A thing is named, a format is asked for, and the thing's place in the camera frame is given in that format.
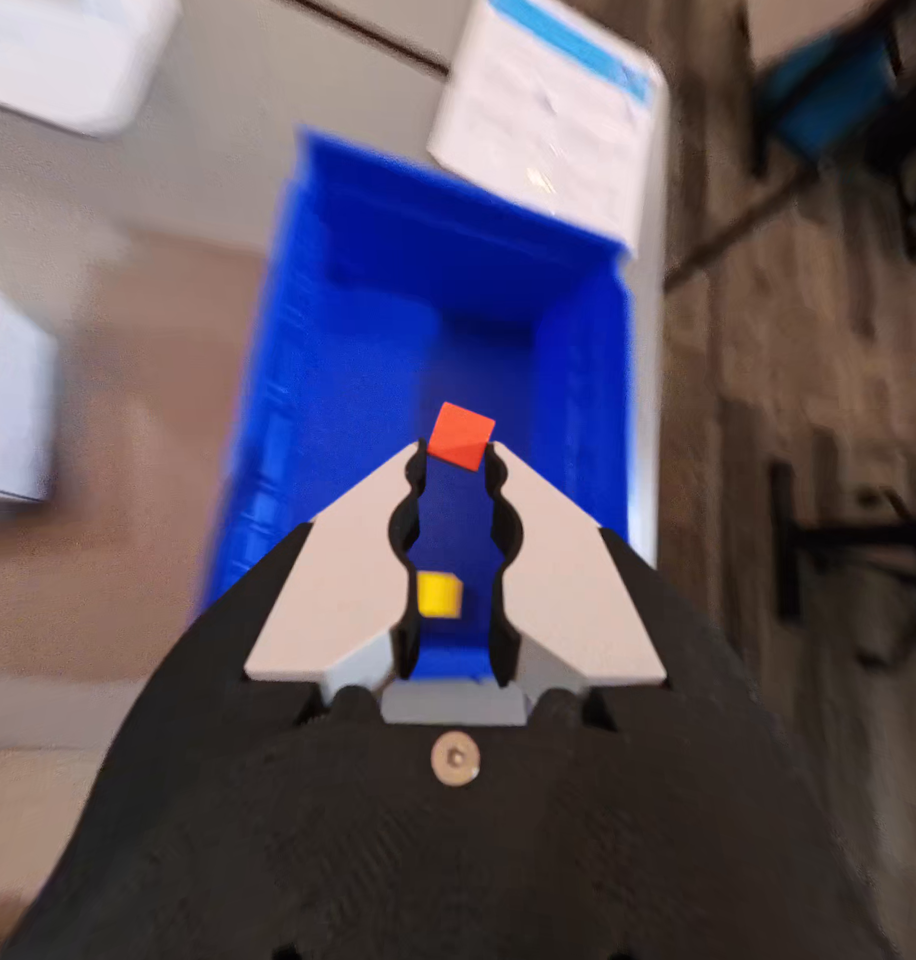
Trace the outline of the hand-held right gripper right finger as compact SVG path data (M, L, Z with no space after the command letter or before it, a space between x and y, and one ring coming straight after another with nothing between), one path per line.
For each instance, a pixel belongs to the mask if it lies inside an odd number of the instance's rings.
M666 668L608 549L619 537L498 441L485 482L503 556L488 629L497 683L524 695L663 685Z

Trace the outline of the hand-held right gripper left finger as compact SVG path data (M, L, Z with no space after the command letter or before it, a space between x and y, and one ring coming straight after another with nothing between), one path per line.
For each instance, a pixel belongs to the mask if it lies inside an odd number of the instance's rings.
M245 663L248 678L336 695L412 675L420 617L408 552L426 475L418 440L314 517Z

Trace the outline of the yellow wooden block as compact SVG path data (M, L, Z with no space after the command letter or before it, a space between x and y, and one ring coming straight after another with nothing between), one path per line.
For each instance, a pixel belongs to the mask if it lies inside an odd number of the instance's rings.
M416 574L417 606L424 619L457 620L462 616L464 584L449 572L419 570Z

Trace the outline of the red wooden block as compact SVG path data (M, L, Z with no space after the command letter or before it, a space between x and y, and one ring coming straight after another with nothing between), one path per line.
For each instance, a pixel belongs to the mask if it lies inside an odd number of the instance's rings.
M474 474L480 468L495 420L446 401L427 441L430 457Z

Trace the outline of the blue plastic bin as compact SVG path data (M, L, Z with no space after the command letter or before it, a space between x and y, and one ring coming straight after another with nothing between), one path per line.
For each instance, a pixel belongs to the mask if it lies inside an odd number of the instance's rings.
M284 197L211 575L217 599L452 402L624 537L630 305L620 245L394 157L308 132ZM427 453L419 570L457 575L460 619L420 616L410 677L492 678L485 457Z

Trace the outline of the white cardboard mailer box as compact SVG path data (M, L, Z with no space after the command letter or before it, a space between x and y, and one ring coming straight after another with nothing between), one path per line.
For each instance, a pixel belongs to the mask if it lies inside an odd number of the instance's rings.
M49 497L57 372L55 336L0 293L0 502Z

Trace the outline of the white and blue leaflet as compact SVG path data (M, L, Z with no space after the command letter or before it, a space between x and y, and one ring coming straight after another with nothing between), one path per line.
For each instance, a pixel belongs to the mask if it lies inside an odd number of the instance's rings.
M472 2L427 151L635 256L667 94L642 49L562 2Z

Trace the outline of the blue blurred object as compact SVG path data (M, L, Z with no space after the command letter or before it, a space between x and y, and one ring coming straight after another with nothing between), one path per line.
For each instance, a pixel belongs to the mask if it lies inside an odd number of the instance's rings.
M803 162L817 164L896 102L896 50L890 30L867 36L798 93L804 80L831 58L838 41L830 33L797 49L755 86L755 119L764 140L776 139Z

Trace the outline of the white document stand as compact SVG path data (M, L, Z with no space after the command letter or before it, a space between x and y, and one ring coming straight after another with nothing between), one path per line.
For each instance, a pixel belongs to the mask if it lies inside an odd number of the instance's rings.
M131 124L178 1L0 1L0 109L91 138Z

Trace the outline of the black metal frame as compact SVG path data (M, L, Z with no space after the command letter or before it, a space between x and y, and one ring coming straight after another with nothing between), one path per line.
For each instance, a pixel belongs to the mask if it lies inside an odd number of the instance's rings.
M891 566L870 560L862 550L872 548L907 550L916 558L916 515L891 487L860 489L859 502L868 506L888 505L895 518L887 522L829 522L807 525L799 522L795 504L795 474L785 461L768 464L769 514L772 530L774 599L776 618L783 623L801 619L800 557L807 556L817 567L835 562L881 574L916 592L916 567ZM903 628L887 654L859 651L858 664L865 670L893 674L916 651L916 614Z

